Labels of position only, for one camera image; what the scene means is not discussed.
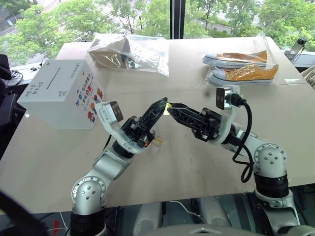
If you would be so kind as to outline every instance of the orange shoe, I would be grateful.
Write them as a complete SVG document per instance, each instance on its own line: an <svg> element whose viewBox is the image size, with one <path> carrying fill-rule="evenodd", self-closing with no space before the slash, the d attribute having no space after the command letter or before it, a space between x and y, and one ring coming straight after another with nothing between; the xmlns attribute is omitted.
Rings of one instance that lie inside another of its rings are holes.
<svg viewBox="0 0 315 236"><path fill-rule="evenodd" d="M261 67L265 67L267 63L267 51L253 54L241 53L208 53L202 59L207 65L213 65L221 68L241 68L249 63L255 63Z"/></svg>
<svg viewBox="0 0 315 236"><path fill-rule="evenodd" d="M215 67L209 74L208 79L217 85L270 83L278 71L278 67L278 65L274 65L268 70L263 69L256 64L249 64L237 70Z"/></svg>

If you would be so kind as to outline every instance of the tabletop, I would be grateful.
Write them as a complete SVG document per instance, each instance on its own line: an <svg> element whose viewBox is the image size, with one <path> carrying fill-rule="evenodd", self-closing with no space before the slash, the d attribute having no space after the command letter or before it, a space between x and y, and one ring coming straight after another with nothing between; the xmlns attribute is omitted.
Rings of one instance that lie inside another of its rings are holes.
<svg viewBox="0 0 315 236"><path fill-rule="evenodd" d="M96 68L86 55L90 43L64 44L57 59L85 58L105 89L106 100L118 101L125 119L141 116L163 97L195 110L208 107L218 112L215 88L205 86L207 66L200 55L214 45L224 47L235 40L250 38L170 40L170 78ZM270 38L268 42L279 64L278 85L241 87L252 109L252 132L286 150L290 186L313 183L314 91ZM236 122L246 124L244 109ZM134 157L109 187L108 206L254 190L253 178L241 183L244 166L232 162L231 152L196 139L170 116L161 117L154 130L162 137L162 145L150 145ZM54 130L26 114L0 162L0 189L34 213L71 210L72 186L90 170L107 138L99 120L93 130Z"/></svg>

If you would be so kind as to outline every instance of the black chair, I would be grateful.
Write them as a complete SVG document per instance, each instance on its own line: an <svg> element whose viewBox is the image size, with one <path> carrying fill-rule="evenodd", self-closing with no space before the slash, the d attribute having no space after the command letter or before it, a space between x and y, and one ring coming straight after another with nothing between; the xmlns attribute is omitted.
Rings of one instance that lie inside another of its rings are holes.
<svg viewBox="0 0 315 236"><path fill-rule="evenodd" d="M12 79L8 58L2 54L0 54L0 78ZM18 95L14 91L7 91L5 83L0 79L0 160L26 111L16 102L17 99Z"/></svg>

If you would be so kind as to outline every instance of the clear plastic bag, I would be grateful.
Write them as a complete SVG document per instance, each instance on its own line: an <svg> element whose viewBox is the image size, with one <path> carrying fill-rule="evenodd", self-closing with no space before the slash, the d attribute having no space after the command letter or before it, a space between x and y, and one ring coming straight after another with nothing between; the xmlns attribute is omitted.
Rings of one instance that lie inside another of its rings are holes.
<svg viewBox="0 0 315 236"><path fill-rule="evenodd" d="M97 67L159 73L169 77L168 41L135 34L96 34L89 53Z"/></svg>
<svg viewBox="0 0 315 236"><path fill-rule="evenodd" d="M202 62L209 65L205 79L208 85L277 84L275 75L279 66L263 32L227 45L224 52L206 52Z"/></svg>

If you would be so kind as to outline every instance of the green foliage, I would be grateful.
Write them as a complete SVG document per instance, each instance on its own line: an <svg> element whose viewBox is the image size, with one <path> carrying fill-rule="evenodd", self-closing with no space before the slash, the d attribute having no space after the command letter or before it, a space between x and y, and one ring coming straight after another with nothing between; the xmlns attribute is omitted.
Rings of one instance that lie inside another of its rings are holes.
<svg viewBox="0 0 315 236"><path fill-rule="evenodd" d="M209 17L211 15L216 16L220 10L226 11L227 8L227 0L199 0L199 5L201 5L202 10L205 12L205 28L208 28Z"/></svg>
<svg viewBox="0 0 315 236"><path fill-rule="evenodd" d="M197 8L198 2L186 0L184 38L207 37L207 31L197 19L202 12ZM138 34L146 36L161 36L170 38L169 0L152 0L142 13L141 22L138 21Z"/></svg>
<svg viewBox="0 0 315 236"><path fill-rule="evenodd" d="M59 24L64 22L65 30L78 31L88 41L96 32L112 33L119 27L102 13L94 0L70 0L59 4L53 13Z"/></svg>
<svg viewBox="0 0 315 236"><path fill-rule="evenodd" d="M241 28L251 26L257 13L254 0L231 0L226 17L231 19L229 24L233 28L233 36L241 36Z"/></svg>
<svg viewBox="0 0 315 236"><path fill-rule="evenodd" d="M307 35L306 49L314 46L315 4L303 0L267 0L260 12L266 36L281 48L292 47L299 35Z"/></svg>
<svg viewBox="0 0 315 236"><path fill-rule="evenodd" d="M3 36L4 53L12 64L25 64L37 53L55 58L62 45L73 40L73 34L59 32L59 24L51 14L41 11L38 5L21 10L23 18L16 24L18 33Z"/></svg>
<svg viewBox="0 0 315 236"><path fill-rule="evenodd" d="M169 1L152 0L147 9L142 13L141 21L138 21L137 33L146 36L161 36L170 38Z"/></svg>
<svg viewBox="0 0 315 236"><path fill-rule="evenodd" d="M0 14L2 15L5 10L8 10L11 16L17 15L21 9L26 10L30 5L27 0L0 0L0 6L2 7Z"/></svg>
<svg viewBox="0 0 315 236"><path fill-rule="evenodd" d="M255 37L261 31L263 31L262 27L253 26L253 25L244 25L240 28L240 36L241 37Z"/></svg>
<svg viewBox="0 0 315 236"><path fill-rule="evenodd" d="M113 16L119 17L123 27L134 33L134 24L139 14L145 9L144 0L136 0L133 4L128 0L110 0Z"/></svg>
<svg viewBox="0 0 315 236"><path fill-rule="evenodd" d="M209 35L212 38L229 38L229 37L232 37L232 35L228 34L227 32L219 32L219 31L216 31L214 29L209 31Z"/></svg>
<svg viewBox="0 0 315 236"><path fill-rule="evenodd" d="M219 17L216 18L215 23L216 23L216 24L219 24L219 25L223 25L223 26L228 26L228 27L230 27L229 21L227 21L227 20L225 20L225 19L221 19L221 18L219 18Z"/></svg>
<svg viewBox="0 0 315 236"><path fill-rule="evenodd" d="M204 38L208 37L208 32L197 20L202 17L199 11L198 2L195 0L186 0L184 38Z"/></svg>

